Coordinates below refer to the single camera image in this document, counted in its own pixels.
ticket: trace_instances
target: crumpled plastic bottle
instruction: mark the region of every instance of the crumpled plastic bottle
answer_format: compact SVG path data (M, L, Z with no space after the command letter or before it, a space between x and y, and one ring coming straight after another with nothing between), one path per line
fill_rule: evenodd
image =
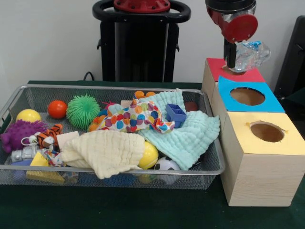
M270 49L263 42L242 42L237 43L236 46L235 67L230 69L235 73L259 67L270 59Z

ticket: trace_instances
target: cream washcloth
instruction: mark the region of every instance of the cream washcloth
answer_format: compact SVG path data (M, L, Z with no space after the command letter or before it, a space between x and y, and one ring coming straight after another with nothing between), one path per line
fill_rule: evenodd
M91 167L99 179L130 169L138 164L144 153L144 138L112 130L85 133L65 143L61 159L72 167Z

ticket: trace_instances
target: tiger plush toy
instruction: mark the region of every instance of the tiger plush toy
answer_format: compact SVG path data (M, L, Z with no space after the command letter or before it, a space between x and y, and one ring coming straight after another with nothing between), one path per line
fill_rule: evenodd
M50 129L47 129L45 132L38 132L36 133L38 145L40 149L42 148L50 148L54 150L58 150L58 142L57 142L57 135L62 134L63 126L61 124L56 124L52 126Z

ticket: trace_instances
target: yellow square lid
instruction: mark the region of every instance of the yellow square lid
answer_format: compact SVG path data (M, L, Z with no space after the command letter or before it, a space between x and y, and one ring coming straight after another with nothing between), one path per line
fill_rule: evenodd
M228 116L245 153L305 155L305 141L285 113L228 112Z

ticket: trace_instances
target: stacked wooden boxes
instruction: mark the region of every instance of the stacked wooden boxes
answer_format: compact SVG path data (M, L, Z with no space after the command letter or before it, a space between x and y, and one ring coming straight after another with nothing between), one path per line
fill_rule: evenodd
M305 141L257 69L233 75L207 59L203 91L221 120L229 206L289 206L305 172Z

